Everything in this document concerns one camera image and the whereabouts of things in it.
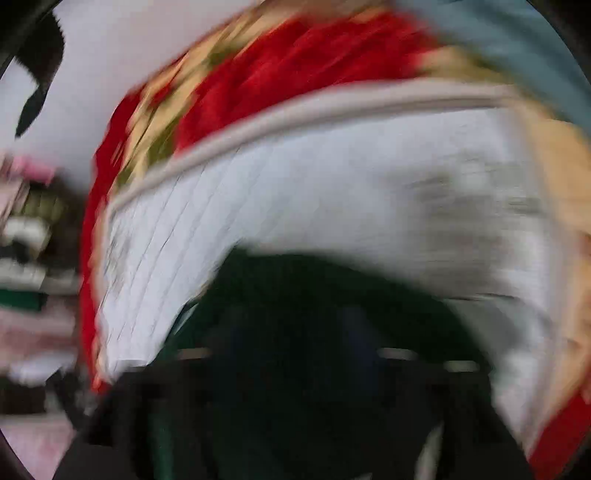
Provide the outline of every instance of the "green fabric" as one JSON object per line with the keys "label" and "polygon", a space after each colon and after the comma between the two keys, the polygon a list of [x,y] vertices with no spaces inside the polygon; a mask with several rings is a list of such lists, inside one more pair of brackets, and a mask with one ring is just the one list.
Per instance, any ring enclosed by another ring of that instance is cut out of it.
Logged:
{"label": "green fabric", "polygon": [[[257,257],[235,248],[156,359],[199,346],[215,353],[207,417],[220,478],[365,473],[359,442],[383,430],[385,418],[375,408],[375,366],[359,362],[365,354],[362,347],[353,352],[358,336],[343,327],[351,315],[373,328],[359,336],[376,347],[490,370],[460,320],[427,293],[309,255]],[[163,440],[154,447],[158,480],[175,477],[165,417],[161,407],[152,424]]]}
{"label": "green fabric", "polygon": [[0,306],[28,312],[40,312],[47,295],[36,291],[0,289]]}

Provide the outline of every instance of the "black object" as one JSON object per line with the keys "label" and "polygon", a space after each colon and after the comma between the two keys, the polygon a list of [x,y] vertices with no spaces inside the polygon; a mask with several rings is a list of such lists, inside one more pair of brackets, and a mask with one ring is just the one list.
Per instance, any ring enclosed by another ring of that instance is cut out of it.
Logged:
{"label": "black object", "polygon": [[31,261],[29,247],[18,240],[14,240],[9,245],[0,245],[0,258],[12,258],[20,265]]}
{"label": "black object", "polygon": [[84,410],[76,404],[77,393],[82,386],[75,372],[55,372],[47,379],[46,387],[55,393],[61,409],[75,430],[80,430],[86,421]]}
{"label": "black object", "polygon": [[[166,402],[174,419],[175,479],[217,479],[207,432],[207,364],[178,361],[125,374],[74,441],[54,480],[156,478],[148,421],[155,401]],[[533,479],[517,443],[480,391],[488,382],[485,375],[400,360],[385,360],[381,372],[386,422],[357,439],[372,479],[412,480],[426,437],[440,422],[438,480]],[[314,449],[314,439],[309,448]],[[285,467],[289,478],[303,478],[297,462]]]}
{"label": "black object", "polygon": [[20,137],[41,112],[61,64],[64,38],[51,10],[61,0],[3,0],[0,7],[0,77],[16,57],[37,82],[18,120]]}

